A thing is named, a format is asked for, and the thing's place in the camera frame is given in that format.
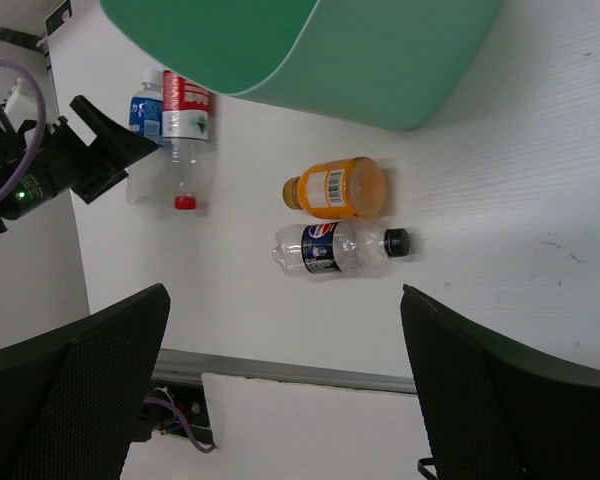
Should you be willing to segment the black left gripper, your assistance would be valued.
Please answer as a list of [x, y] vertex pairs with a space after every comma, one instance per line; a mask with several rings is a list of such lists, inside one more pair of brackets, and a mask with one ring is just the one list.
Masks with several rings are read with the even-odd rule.
[[[87, 144], [61, 116], [44, 127], [42, 141], [15, 188], [0, 201], [0, 233], [15, 221], [59, 194], [71, 190], [89, 204], [127, 177], [126, 169], [153, 154], [159, 145], [119, 125], [78, 95], [70, 107], [94, 133]], [[37, 122], [14, 128], [0, 106], [0, 188], [24, 156], [25, 135]]]

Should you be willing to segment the blue label water bottle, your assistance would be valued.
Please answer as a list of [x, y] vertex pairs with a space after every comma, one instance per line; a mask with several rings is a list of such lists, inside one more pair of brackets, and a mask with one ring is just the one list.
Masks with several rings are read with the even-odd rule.
[[164, 190], [162, 142], [163, 71], [143, 71], [141, 89], [129, 107], [128, 129], [158, 145], [158, 149], [128, 169], [126, 200], [131, 205], [158, 207]]

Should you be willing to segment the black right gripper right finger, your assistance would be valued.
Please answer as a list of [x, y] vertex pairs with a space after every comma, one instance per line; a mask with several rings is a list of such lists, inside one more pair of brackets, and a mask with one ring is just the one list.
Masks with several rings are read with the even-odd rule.
[[600, 479], [600, 370], [404, 286], [402, 329], [431, 454], [426, 479]]

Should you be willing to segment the clear pepsi bottle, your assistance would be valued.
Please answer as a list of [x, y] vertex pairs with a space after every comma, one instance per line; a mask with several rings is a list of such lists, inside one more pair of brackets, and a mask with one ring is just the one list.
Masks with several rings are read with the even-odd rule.
[[406, 229], [351, 220], [286, 226], [275, 235], [272, 258], [290, 277], [320, 281], [381, 276], [410, 253]]

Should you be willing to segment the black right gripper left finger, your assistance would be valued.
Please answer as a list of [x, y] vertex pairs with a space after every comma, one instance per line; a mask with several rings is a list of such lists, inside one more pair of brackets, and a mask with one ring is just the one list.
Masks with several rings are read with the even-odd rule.
[[117, 479], [170, 311], [161, 284], [0, 349], [0, 479]]

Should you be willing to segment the red label clear bottle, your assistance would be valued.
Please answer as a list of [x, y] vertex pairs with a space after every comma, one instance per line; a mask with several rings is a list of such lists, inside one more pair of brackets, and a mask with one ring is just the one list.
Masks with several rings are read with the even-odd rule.
[[172, 70], [163, 72], [162, 127], [170, 150], [167, 175], [173, 206], [194, 211], [208, 204], [213, 178], [215, 96]]

